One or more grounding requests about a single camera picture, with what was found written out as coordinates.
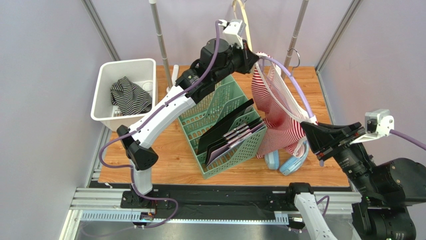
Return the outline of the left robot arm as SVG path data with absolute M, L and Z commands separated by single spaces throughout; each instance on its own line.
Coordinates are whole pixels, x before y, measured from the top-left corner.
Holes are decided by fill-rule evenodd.
M 211 39 L 150 113 L 129 127 L 121 125 L 117 129 L 130 162 L 131 187 L 137 195 L 146 195 L 153 189 L 151 168 L 159 156 L 152 145 L 164 129 L 212 93 L 226 77 L 233 73 L 249 74 L 259 59 L 246 40 L 238 46 L 224 39 Z

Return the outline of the purple plastic hanger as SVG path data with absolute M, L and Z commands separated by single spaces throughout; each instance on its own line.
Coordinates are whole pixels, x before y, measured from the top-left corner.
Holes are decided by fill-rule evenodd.
M 259 64 L 261 68 L 261 72 L 264 74 L 267 74 L 269 72 L 269 69 L 273 66 L 273 64 L 278 65 L 279 68 L 281 69 L 280 76 L 283 79 L 284 83 L 287 85 L 288 89 L 290 90 L 291 94 L 293 95 L 297 103 L 305 111 L 308 112 L 309 117 L 315 116 L 307 100 L 307 97 L 305 96 L 301 86 L 295 79 L 294 74 L 291 71 L 289 71 L 286 67 L 284 67 L 282 63 L 272 58 L 270 55 L 264 52 L 258 52 L 257 55 L 259 56 L 259 61 L 256 64 Z

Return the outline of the red white striped tank top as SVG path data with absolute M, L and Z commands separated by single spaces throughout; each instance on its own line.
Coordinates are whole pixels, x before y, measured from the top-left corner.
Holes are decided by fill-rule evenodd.
M 281 78 L 281 69 L 273 64 L 268 73 L 261 72 L 260 64 L 253 67 L 251 92 L 256 108 L 265 113 L 264 123 L 266 132 L 258 147 L 256 157 L 277 150 L 285 150 L 296 158 L 306 153 L 307 140 L 300 123 L 309 122 L 317 124 L 315 115 L 309 117 L 293 97 L 291 91 Z

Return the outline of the cream wooden hanger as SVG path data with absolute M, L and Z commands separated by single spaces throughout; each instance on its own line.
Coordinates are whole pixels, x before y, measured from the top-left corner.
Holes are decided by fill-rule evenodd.
M 252 50 L 253 47 L 252 47 L 252 41 L 251 41 L 250 26 L 249 26 L 247 12 L 245 9 L 246 0 L 233 0 L 231 5 L 233 8 L 233 13 L 235 18 L 237 18 L 237 7 L 240 8 L 242 20 L 245 23 L 245 34 L 246 34 L 247 45 Z

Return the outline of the black white striped tank top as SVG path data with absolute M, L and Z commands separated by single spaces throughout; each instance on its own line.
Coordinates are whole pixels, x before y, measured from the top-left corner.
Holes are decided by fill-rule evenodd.
M 110 99 L 123 116 L 145 114 L 152 109 L 152 97 L 126 76 L 111 85 Z

